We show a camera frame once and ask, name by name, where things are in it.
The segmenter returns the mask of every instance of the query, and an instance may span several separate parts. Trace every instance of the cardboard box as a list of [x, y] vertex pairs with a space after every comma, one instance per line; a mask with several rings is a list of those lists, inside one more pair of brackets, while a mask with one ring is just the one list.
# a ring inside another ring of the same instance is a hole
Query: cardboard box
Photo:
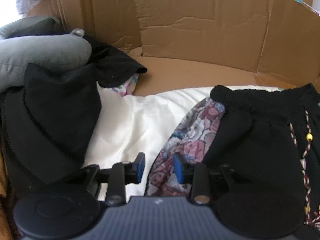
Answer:
[[30, 12], [39, 14], [145, 65], [136, 95], [217, 84], [320, 90], [320, 17], [293, 0], [42, 0]]

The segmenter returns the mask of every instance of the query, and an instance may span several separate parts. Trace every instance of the elastic waistband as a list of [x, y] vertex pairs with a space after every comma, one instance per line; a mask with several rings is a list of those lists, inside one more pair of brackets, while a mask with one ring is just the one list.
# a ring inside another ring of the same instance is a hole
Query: elastic waistband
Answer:
[[232, 91], [219, 85], [211, 90], [210, 97], [213, 101], [222, 103], [226, 112], [247, 113], [253, 119], [263, 118], [286, 124], [305, 123], [305, 109], [310, 114], [320, 111], [320, 95], [310, 83], [300, 88], [274, 92], [251, 89]]

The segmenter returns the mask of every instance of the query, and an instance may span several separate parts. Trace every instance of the pink floral fabric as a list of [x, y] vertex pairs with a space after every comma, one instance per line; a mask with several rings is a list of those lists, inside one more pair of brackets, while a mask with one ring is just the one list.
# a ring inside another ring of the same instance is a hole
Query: pink floral fabric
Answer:
[[224, 114], [223, 104], [205, 98], [183, 118], [164, 145], [148, 175], [146, 196], [187, 196], [191, 185], [181, 185], [173, 173], [173, 154], [188, 163], [202, 162]]
[[124, 97], [126, 95], [132, 95], [135, 88], [136, 88], [136, 84], [138, 82], [138, 77], [139, 77], [139, 74], [135, 73], [124, 84], [122, 84], [118, 87], [115, 87], [115, 88], [111, 88], [111, 89], [114, 92], [117, 92], [118, 94], [120, 94], [122, 97]]

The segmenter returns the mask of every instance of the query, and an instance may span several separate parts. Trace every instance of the gray pillow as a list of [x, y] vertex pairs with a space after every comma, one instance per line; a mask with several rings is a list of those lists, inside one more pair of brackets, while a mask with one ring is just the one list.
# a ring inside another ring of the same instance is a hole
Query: gray pillow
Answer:
[[82, 38], [84, 31], [53, 36], [25, 36], [0, 40], [0, 93], [22, 86], [28, 63], [64, 73], [87, 63], [92, 48]]
[[60, 22], [51, 16], [27, 17], [0, 27], [0, 40], [27, 35], [50, 35]]

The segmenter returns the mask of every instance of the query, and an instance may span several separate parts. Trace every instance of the white fabric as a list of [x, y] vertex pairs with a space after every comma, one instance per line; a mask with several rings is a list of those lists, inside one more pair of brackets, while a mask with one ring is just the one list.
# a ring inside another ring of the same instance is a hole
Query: white fabric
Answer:
[[[277, 88], [234, 86], [236, 89]], [[146, 166], [139, 185], [127, 185], [127, 199], [143, 195], [149, 170], [173, 130], [187, 112], [199, 101], [210, 95], [212, 87], [191, 88], [160, 93], [147, 97], [121, 97], [111, 89], [98, 86], [102, 109], [93, 132], [84, 166], [99, 164], [101, 169], [114, 163], [133, 161], [139, 152], [146, 155]], [[100, 199], [106, 187], [102, 187]]]

